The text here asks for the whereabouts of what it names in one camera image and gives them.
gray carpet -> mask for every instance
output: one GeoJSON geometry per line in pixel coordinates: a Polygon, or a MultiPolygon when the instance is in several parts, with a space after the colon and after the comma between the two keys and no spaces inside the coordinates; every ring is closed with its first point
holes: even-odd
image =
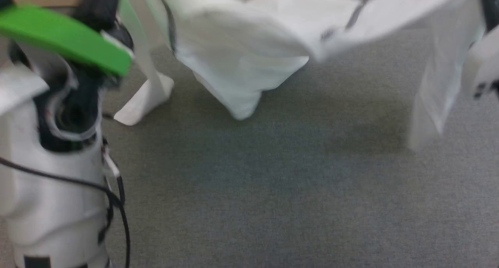
{"type": "MultiPolygon", "coordinates": [[[[176,80],[171,103],[137,126],[104,126],[128,192],[132,267],[497,267],[499,101],[461,97],[443,139],[404,147],[430,47],[407,30],[309,64],[244,122],[156,51],[176,80]]],[[[106,110],[143,80],[132,70],[106,110]]],[[[108,244],[123,263],[119,220],[108,244]]]]}

black sticker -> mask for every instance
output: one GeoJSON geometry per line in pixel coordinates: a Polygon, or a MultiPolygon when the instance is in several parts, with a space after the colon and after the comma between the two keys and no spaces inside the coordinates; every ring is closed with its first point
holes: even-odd
{"type": "MultiPolygon", "coordinates": [[[[25,268],[51,268],[49,257],[26,257],[25,256],[25,268]]],[[[87,264],[76,268],[88,268],[87,264]]]]}

green plastic part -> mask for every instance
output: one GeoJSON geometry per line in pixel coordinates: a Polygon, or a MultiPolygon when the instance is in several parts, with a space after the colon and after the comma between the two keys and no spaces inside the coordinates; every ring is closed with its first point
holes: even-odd
{"type": "Polygon", "coordinates": [[[0,34],[109,74],[125,76],[132,64],[127,51],[79,21],[33,5],[0,12],[0,34]]]}

white cloth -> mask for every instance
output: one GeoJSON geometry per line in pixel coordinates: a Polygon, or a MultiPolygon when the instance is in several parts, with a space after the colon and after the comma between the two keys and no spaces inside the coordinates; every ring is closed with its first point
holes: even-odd
{"type": "Polygon", "coordinates": [[[154,23],[145,0],[121,0],[119,16],[134,41],[137,64],[148,78],[132,99],[114,114],[115,120],[132,126],[170,98],[174,82],[154,67],[150,50],[164,44],[165,39],[154,23]]]}
{"type": "Polygon", "coordinates": [[[177,59],[240,120],[309,57],[325,60],[426,22],[435,44],[415,101],[414,149],[442,133],[467,50],[484,31],[479,0],[146,1],[177,59]]]}

black wire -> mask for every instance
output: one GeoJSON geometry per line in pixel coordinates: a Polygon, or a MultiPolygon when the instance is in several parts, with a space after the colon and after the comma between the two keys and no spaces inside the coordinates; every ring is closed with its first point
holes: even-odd
{"type": "Polygon", "coordinates": [[[47,179],[53,179],[53,180],[57,180],[57,181],[64,181],[66,183],[73,183],[73,184],[77,184],[77,185],[81,185],[81,186],[94,188],[94,189],[97,189],[97,190],[104,192],[107,195],[107,198],[109,199],[109,206],[110,207],[117,206],[117,208],[120,210],[121,219],[123,220],[123,227],[125,228],[125,238],[126,238],[125,268],[130,268],[130,247],[131,247],[131,245],[130,245],[130,230],[128,228],[128,220],[126,218],[125,207],[123,206],[123,203],[121,202],[119,197],[117,197],[116,194],[111,192],[111,190],[109,190],[108,188],[106,188],[104,186],[100,186],[98,184],[87,182],[84,180],[70,179],[67,177],[60,177],[57,175],[47,174],[47,173],[40,172],[37,170],[29,169],[27,167],[23,167],[21,165],[18,165],[16,163],[8,161],[2,157],[0,157],[0,165],[10,167],[11,169],[14,169],[14,170],[19,170],[20,172],[25,172],[27,174],[32,174],[34,176],[44,177],[47,179]]]}
{"type": "Polygon", "coordinates": [[[123,185],[123,178],[118,177],[116,179],[116,181],[118,182],[118,191],[120,193],[120,201],[124,206],[125,205],[125,186],[123,185]]]}
{"type": "Polygon", "coordinates": [[[102,119],[106,120],[114,120],[114,115],[109,113],[109,112],[103,112],[102,113],[102,119]]]}

